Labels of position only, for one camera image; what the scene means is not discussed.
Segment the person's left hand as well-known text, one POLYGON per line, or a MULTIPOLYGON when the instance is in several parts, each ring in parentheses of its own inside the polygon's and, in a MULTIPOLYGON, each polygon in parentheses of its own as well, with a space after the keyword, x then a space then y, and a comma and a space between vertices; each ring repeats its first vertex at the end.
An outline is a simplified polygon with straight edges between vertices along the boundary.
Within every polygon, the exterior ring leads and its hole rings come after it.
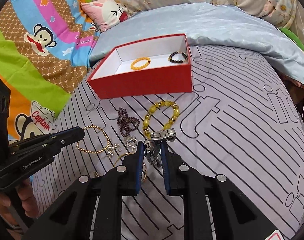
POLYGON ((0 191, 0 216, 11 229, 19 227, 19 216, 21 219, 35 219, 38 215, 39 208, 30 179, 23 180, 13 192, 0 191))

